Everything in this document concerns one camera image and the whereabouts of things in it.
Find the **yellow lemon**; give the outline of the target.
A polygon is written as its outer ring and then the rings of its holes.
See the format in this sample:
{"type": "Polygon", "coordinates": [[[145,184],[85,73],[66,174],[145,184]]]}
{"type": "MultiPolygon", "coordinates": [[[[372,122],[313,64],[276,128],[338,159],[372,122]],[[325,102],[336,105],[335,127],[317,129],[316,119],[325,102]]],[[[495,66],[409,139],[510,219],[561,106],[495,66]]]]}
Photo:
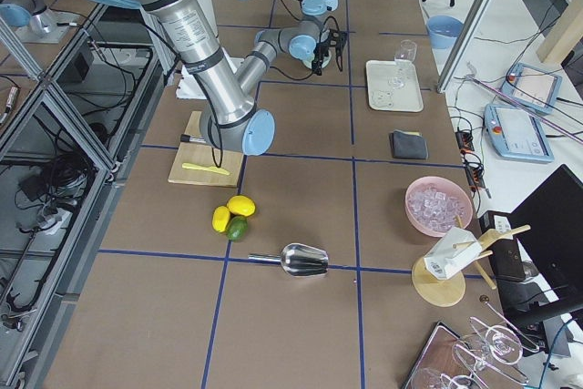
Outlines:
{"type": "Polygon", "coordinates": [[[225,232],[230,222],[231,213],[226,206],[218,206],[212,214],[211,226],[218,232],[225,232]]]}
{"type": "Polygon", "coordinates": [[[235,195],[231,197],[226,206],[234,215],[250,217],[256,212],[255,202],[244,195],[235,195]]]}

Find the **metal ice scoop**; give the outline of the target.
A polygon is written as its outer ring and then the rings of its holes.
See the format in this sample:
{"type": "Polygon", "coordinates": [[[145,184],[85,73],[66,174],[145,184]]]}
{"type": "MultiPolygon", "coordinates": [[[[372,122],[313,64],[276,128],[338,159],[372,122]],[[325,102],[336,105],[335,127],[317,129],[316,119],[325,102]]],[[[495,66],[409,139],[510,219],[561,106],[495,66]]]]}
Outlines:
{"type": "Polygon", "coordinates": [[[250,253],[252,261],[274,261],[294,277],[320,276],[328,272],[329,256],[326,251],[294,242],[286,245],[279,255],[250,253]]]}

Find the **yellow plastic knife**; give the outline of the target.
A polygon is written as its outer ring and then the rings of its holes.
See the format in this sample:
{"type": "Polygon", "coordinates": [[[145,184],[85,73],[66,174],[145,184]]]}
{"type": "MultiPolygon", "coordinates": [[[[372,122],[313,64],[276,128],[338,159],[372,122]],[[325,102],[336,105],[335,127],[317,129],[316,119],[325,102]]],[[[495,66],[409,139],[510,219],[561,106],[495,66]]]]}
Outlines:
{"type": "Polygon", "coordinates": [[[196,170],[205,171],[210,173],[215,173],[223,176],[229,176],[230,172],[227,169],[217,167],[217,166],[203,166],[195,163],[183,162],[181,167],[186,170],[196,170]]]}

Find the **green avocado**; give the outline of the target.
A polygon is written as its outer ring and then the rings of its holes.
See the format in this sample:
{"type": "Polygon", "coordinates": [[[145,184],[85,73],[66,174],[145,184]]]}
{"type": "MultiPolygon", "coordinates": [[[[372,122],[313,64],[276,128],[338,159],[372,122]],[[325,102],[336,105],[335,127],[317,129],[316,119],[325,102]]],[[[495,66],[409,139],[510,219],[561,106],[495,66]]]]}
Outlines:
{"type": "Polygon", "coordinates": [[[240,241],[242,240],[248,230],[249,224],[248,220],[244,216],[234,216],[230,219],[226,235],[230,241],[240,241]]]}

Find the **blue teach pendant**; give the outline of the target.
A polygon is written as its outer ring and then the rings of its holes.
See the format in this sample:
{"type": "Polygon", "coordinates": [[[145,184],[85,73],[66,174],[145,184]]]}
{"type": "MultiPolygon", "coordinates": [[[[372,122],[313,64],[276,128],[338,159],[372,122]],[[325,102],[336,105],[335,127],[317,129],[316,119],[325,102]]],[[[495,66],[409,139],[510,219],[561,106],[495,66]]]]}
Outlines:
{"type": "Polygon", "coordinates": [[[486,133],[504,159],[550,163],[554,154],[540,122],[522,109],[488,104],[484,108],[486,133]]]}
{"type": "Polygon", "coordinates": [[[500,90],[538,113],[548,115],[555,108],[562,77],[540,67],[515,64],[500,90]]]}

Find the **pink bowl of ice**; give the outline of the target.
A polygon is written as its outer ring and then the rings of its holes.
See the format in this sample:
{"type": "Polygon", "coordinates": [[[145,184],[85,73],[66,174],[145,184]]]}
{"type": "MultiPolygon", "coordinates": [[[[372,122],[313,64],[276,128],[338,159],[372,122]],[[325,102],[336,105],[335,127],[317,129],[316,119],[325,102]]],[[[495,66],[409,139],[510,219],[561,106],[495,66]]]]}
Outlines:
{"type": "Polygon", "coordinates": [[[437,176],[414,180],[405,191],[404,209],[411,224],[431,237],[443,237],[452,227],[466,228],[474,213],[466,192],[437,176]]]}

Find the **steel muddler black tip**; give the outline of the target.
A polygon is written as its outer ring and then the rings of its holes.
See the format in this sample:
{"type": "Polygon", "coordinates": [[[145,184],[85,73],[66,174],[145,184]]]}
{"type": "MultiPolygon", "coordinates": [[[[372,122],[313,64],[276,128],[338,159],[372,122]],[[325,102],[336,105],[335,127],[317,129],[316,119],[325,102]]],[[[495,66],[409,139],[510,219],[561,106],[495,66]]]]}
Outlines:
{"type": "Polygon", "coordinates": [[[205,144],[206,140],[204,138],[199,138],[195,136],[191,136],[188,134],[182,134],[180,136],[180,141],[182,143],[197,143],[197,144],[205,144]]]}

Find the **grey folded cloth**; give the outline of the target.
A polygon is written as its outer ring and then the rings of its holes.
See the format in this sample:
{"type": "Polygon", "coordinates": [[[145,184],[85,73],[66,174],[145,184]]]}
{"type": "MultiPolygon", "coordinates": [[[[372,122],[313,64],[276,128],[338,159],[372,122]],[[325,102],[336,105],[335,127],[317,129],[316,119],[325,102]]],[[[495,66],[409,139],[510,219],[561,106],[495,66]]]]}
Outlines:
{"type": "Polygon", "coordinates": [[[401,130],[389,134],[389,143],[395,159],[427,159],[428,149],[423,136],[401,130]]]}

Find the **cream bear tray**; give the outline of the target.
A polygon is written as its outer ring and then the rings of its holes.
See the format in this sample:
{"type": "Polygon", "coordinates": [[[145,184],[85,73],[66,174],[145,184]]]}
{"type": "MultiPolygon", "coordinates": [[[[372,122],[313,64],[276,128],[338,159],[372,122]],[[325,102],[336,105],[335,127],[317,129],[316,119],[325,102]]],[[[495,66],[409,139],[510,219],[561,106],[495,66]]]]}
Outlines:
{"type": "Polygon", "coordinates": [[[378,111],[418,113],[424,103],[415,66],[404,87],[394,89],[389,80],[396,71],[394,61],[369,60],[365,64],[369,107],[378,111]]]}

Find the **wooden cup stand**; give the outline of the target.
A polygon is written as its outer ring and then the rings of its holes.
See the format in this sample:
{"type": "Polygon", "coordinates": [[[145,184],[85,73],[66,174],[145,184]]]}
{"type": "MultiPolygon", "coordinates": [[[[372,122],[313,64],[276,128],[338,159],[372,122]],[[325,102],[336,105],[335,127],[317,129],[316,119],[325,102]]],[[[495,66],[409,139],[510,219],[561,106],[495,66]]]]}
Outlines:
{"type": "MultiPolygon", "coordinates": [[[[511,239],[514,235],[530,230],[529,225],[523,225],[504,232],[496,229],[487,230],[479,238],[478,242],[482,252],[466,267],[473,265],[480,273],[486,284],[496,289],[496,284],[479,264],[479,260],[492,255],[490,247],[502,239],[511,239]]],[[[412,282],[417,293],[427,302],[438,307],[451,307],[459,303],[465,295],[465,276],[463,270],[449,280],[437,280],[424,266],[423,257],[419,258],[412,268],[412,282]]]]}

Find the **white paper carton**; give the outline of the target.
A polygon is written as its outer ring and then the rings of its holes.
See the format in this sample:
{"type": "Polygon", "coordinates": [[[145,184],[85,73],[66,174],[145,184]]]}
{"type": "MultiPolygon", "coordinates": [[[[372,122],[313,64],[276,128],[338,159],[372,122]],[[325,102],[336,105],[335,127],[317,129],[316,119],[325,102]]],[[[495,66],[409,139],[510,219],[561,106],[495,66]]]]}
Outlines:
{"type": "Polygon", "coordinates": [[[423,257],[424,266],[437,280],[449,280],[481,252],[471,231],[453,227],[423,257]]]}

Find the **grabber stick tool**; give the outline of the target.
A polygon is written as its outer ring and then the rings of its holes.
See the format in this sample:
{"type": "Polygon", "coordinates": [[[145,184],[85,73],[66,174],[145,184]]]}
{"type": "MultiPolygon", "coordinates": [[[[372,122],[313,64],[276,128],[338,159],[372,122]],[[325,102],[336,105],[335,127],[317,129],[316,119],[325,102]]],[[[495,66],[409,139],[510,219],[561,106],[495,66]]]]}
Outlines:
{"type": "Polygon", "coordinates": [[[494,93],[496,97],[500,98],[503,102],[509,104],[512,107],[516,107],[519,109],[524,110],[528,113],[528,115],[532,116],[533,118],[537,119],[539,122],[543,123],[544,125],[552,128],[556,131],[560,136],[566,137],[576,141],[579,144],[582,144],[582,132],[569,132],[567,129],[562,128],[560,125],[555,123],[552,120],[547,118],[547,115],[541,114],[536,112],[535,110],[531,109],[530,107],[526,107],[515,100],[513,97],[505,95],[500,88],[495,88],[491,86],[489,83],[476,78],[476,72],[472,71],[470,74],[464,76],[464,80],[472,81],[478,84],[480,87],[484,87],[487,91],[494,93]]]}

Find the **wooden cutting board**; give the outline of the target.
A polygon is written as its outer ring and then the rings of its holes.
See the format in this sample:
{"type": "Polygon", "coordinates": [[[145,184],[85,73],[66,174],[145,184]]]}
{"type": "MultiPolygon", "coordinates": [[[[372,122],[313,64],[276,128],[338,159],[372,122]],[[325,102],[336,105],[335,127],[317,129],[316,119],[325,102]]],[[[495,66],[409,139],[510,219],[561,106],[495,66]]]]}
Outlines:
{"type": "Polygon", "coordinates": [[[234,188],[238,185],[243,155],[199,142],[180,141],[168,182],[234,188]]]}

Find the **blue bowl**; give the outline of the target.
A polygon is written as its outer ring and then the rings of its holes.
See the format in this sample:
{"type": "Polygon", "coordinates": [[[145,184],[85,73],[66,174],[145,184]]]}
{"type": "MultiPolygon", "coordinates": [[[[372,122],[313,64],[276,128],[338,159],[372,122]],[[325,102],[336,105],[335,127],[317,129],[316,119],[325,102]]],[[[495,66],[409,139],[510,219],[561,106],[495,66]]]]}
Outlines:
{"type": "Polygon", "coordinates": [[[450,15],[434,15],[426,22],[432,49],[451,48],[460,36],[464,23],[450,15]]]}

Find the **light blue plastic cup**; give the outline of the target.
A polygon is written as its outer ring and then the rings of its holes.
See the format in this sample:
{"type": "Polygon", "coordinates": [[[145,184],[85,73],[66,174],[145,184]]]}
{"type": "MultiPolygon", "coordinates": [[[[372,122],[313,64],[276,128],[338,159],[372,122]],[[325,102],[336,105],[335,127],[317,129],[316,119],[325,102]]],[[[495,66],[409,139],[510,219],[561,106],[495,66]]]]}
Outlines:
{"type": "Polygon", "coordinates": [[[338,0],[302,0],[301,10],[304,15],[318,16],[335,11],[338,0]]]}

